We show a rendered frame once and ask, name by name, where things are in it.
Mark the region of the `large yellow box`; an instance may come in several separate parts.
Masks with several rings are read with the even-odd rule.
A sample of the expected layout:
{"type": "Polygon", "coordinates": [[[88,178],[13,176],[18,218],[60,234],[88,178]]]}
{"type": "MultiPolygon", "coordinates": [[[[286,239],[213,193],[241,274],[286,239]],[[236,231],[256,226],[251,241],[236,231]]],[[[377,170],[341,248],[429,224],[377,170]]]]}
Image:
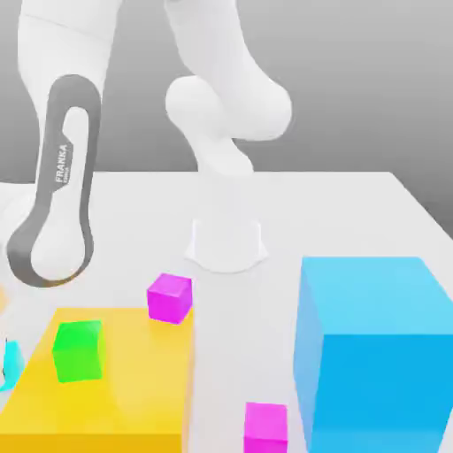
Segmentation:
{"type": "Polygon", "coordinates": [[[56,310],[25,342],[29,359],[0,411],[0,453],[188,453],[194,317],[173,325],[140,308],[56,310]],[[100,319],[100,380],[58,381],[51,349],[64,321],[100,319]]]}

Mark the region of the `large blue box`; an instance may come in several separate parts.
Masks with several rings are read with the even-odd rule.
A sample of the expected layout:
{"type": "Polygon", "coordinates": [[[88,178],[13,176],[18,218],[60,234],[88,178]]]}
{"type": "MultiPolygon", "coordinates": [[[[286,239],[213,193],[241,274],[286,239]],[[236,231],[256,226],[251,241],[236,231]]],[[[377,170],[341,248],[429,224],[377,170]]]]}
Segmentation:
{"type": "Polygon", "coordinates": [[[305,257],[293,373],[308,453],[438,453],[453,301],[418,257],[305,257]]]}

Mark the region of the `small magenta cube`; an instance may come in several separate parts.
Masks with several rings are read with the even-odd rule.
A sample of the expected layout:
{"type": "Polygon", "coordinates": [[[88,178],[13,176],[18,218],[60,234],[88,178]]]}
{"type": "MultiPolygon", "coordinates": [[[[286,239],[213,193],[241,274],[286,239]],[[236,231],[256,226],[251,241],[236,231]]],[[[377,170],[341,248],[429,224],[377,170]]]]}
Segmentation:
{"type": "Polygon", "coordinates": [[[288,453],[286,405],[246,403],[243,453],[288,453]]]}
{"type": "Polygon", "coordinates": [[[179,325],[188,315],[192,304],[192,280],[161,273],[147,289],[149,317],[179,325]]]}

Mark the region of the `small green cube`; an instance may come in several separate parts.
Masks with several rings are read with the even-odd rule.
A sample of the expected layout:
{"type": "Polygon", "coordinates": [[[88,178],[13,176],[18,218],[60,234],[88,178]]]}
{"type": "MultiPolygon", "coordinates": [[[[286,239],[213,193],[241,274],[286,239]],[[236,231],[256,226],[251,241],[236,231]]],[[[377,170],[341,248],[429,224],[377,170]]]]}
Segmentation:
{"type": "Polygon", "coordinates": [[[102,379],[105,364],[102,321],[94,319],[60,323],[52,356],[60,383],[102,379]]]}

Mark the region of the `small cyan cube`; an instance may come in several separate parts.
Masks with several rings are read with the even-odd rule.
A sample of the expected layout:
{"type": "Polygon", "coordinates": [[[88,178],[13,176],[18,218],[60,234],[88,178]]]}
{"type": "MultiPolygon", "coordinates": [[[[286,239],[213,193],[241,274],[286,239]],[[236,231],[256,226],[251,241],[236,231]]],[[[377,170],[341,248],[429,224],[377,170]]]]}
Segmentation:
{"type": "Polygon", "coordinates": [[[20,375],[25,368],[19,344],[16,341],[5,343],[4,361],[0,372],[3,383],[0,385],[0,392],[11,390],[18,382],[20,375]]]}

